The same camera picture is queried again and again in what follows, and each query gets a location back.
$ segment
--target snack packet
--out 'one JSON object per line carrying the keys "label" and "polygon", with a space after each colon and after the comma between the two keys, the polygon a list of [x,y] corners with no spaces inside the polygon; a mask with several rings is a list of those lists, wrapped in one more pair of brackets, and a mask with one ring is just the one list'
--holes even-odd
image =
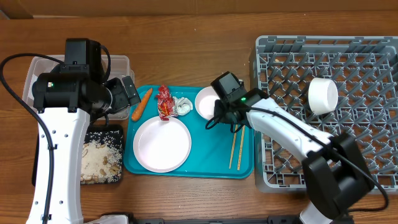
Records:
{"label": "snack packet", "polygon": [[166,85],[161,85],[159,87],[159,94],[155,97],[157,98],[157,111],[162,121],[168,121],[169,117],[178,116],[177,112],[174,110],[174,100]]}

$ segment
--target gray dish rack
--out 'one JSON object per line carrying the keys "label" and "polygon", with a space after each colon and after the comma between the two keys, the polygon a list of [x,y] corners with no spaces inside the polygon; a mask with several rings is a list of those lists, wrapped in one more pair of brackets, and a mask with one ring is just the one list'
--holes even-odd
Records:
{"label": "gray dish rack", "polygon": [[[373,178],[396,194],[397,47],[398,37],[260,36],[250,56],[251,88],[262,89],[315,128],[355,136]],[[331,78],[339,93],[336,110],[322,116],[314,115],[307,102],[315,77]],[[305,190],[295,157],[262,133],[255,134],[254,142],[260,191]]]}

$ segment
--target carrot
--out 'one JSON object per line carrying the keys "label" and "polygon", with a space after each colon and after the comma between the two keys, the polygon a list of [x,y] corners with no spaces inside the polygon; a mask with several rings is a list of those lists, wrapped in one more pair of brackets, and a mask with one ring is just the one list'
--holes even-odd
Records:
{"label": "carrot", "polygon": [[154,90],[152,88],[150,88],[144,95],[144,97],[142,98],[141,103],[138,104],[137,108],[134,110],[134,112],[132,112],[131,115],[131,119],[133,121],[138,121],[142,114],[144,113],[144,109],[147,106],[148,100],[152,94]]}

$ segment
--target chopstick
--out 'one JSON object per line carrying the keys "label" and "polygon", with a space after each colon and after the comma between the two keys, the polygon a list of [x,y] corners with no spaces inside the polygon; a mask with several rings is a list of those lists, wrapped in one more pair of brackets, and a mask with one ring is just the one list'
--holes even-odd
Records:
{"label": "chopstick", "polygon": [[236,133],[234,134],[234,140],[232,141],[232,150],[231,150],[231,158],[229,159],[229,168],[231,168],[232,158],[234,156],[235,140],[236,140]]}
{"label": "chopstick", "polygon": [[243,126],[243,128],[242,128],[241,147],[239,148],[238,170],[241,169],[242,148],[243,148],[243,139],[244,139],[244,127],[245,126]]}

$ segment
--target teal tray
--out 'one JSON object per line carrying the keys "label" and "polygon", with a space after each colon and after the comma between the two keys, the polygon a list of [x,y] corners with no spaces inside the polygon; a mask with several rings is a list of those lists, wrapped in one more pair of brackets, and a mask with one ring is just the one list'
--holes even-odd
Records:
{"label": "teal tray", "polygon": [[[133,122],[129,119],[127,129],[126,149],[123,162],[126,169],[133,174],[152,174],[152,175],[170,175],[179,177],[206,177],[206,178],[229,178],[243,179],[248,177],[254,168],[254,131],[246,128],[244,132],[241,169],[238,168],[239,146],[241,144],[242,132],[237,133],[234,148],[234,157],[232,166],[229,169],[229,158],[231,156],[231,148],[233,134],[229,131],[228,124],[217,124],[210,130],[205,129],[207,120],[202,118],[194,108],[185,116],[178,116],[188,128],[192,138],[192,148],[188,159],[178,169],[168,173],[155,173],[143,168],[138,163],[132,148],[132,142],[138,128],[148,119],[158,116],[157,99],[159,86],[147,85],[138,88],[138,94],[142,98],[146,91],[150,88],[154,89],[150,100],[139,121]],[[195,98],[202,87],[184,87],[169,86],[172,96],[177,98],[186,97],[195,105]]]}

